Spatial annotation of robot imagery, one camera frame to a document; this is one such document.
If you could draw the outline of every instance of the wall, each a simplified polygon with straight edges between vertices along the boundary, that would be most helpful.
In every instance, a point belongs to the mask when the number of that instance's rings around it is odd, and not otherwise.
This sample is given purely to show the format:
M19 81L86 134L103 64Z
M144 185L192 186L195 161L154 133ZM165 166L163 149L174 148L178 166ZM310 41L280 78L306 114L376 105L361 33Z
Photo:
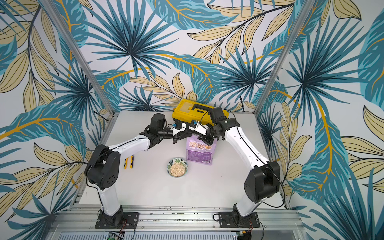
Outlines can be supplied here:
M329 0L258 116L309 239L383 239L384 4Z
M116 111L171 111L183 98L238 111L240 97L252 111L303 0L261 3L90 1L81 51Z
M63 4L86 30L79 2ZM108 114L37 0L1 1L0 27L0 238L43 239Z

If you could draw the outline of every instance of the vent grille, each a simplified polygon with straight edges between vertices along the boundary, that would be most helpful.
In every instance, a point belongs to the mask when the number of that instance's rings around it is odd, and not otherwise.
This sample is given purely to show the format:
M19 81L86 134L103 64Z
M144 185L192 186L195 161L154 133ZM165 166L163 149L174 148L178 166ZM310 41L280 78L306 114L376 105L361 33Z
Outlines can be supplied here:
M131 240L133 232L125 232ZM107 232L62 232L59 240L106 240ZM235 232L136 232L134 240L237 240Z

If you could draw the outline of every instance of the mounting plate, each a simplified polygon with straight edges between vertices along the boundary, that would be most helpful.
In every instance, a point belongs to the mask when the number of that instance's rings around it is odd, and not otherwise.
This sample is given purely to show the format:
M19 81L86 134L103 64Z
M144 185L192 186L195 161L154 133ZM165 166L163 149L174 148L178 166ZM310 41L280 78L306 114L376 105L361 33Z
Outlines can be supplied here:
M123 212L122 216L124 219L127 219L127 224L124 229L136 229L137 222L139 221L139 213L138 212ZM120 227L114 227L108 225L104 219L97 219L95 229L121 229Z
M220 228L248 228L249 222L252 223L253 228L259 228L260 222L258 220L258 215L256 212L252 213L252 215L247 219L247 221L243 225L235 225L234 217L232 212L219 212L219 224Z

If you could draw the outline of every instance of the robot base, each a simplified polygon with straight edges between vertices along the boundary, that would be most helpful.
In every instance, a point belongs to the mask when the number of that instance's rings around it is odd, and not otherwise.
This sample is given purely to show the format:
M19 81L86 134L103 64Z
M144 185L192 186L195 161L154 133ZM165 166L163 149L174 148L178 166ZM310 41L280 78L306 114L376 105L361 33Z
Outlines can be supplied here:
M123 219L127 220L124 229L136 229L137 222L139 221L139 213L138 212L123 212ZM95 229L121 229L121 225L118 227L107 224L105 218L103 216L97 219Z
M233 212L219 212L218 216L220 228L248 228L250 226L249 222L252 223L253 228L260 227L260 222L256 212L246 217L242 217L241 222L239 221L238 223L235 222Z

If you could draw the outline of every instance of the toolbox handle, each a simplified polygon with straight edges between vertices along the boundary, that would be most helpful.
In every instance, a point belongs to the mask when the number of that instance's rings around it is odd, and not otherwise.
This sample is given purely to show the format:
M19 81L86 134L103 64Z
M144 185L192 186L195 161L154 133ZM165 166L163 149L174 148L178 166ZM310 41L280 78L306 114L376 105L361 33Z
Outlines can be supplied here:
M200 104L194 104L193 107L192 107L192 110L194 110L195 108L198 108L198 109L201 109L201 110L206 110L207 112L212 110L212 108L206 107L206 106L203 106L203 105L200 105Z

